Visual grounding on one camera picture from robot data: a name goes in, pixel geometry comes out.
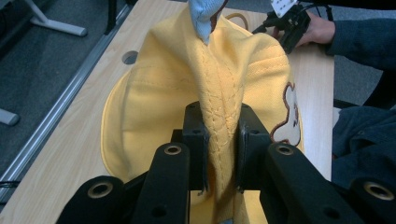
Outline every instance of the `wooden table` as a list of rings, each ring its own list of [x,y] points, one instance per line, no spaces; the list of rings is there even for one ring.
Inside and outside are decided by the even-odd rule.
[[[121,61],[122,56],[139,51],[149,27],[184,6],[166,0],[137,2],[0,214],[0,223],[55,223],[79,186],[108,175],[100,154],[101,117],[114,84],[131,69]],[[250,30],[265,18],[260,13],[231,9],[223,14],[232,12],[242,13]],[[232,20],[243,24],[238,18]],[[290,63],[303,116],[305,154],[330,178],[333,58],[312,45],[295,50]]]

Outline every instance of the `yellow towel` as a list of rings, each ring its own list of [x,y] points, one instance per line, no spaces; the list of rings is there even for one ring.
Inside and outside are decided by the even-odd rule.
[[[244,199],[233,182],[240,108],[250,105],[273,141],[303,149],[295,85],[275,39],[222,16],[208,45],[195,34],[187,7],[149,30],[133,69],[106,102],[101,150],[107,170],[125,182],[146,172],[157,147],[182,128],[185,106],[197,100],[210,134],[211,191],[193,199],[191,223],[262,218],[259,203],[257,211],[246,211],[245,203],[258,199]]]

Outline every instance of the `dark jacket sleeve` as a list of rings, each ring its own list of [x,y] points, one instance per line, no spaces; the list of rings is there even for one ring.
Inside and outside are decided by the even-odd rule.
[[[396,71],[396,20],[335,21],[330,55],[342,55],[356,63]]]

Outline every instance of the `black mechanical arm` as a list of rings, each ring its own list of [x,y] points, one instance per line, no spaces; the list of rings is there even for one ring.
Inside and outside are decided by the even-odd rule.
[[[87,181],[57,223],[189,223],[190,190],[207,190],[208,138],[199,103],[188,105],[183,130],[157,149],[146,173],[125,184],[113,176]],[[372,178],[337,188],[298,148],[273,144],[248,105],[236,144],[235,188],[261,191],[269,223],[396,223],[396,189]]]

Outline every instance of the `person's hand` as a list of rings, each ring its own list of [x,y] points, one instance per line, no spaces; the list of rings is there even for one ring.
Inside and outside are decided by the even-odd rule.
[[[334,38],[335,25],[332,21],[327,21],[311,12],[307,12],[311,18],[308,29],[303,37],[297,43],[296,47],[309,44],[310,42],[318,44],[330,44]]]

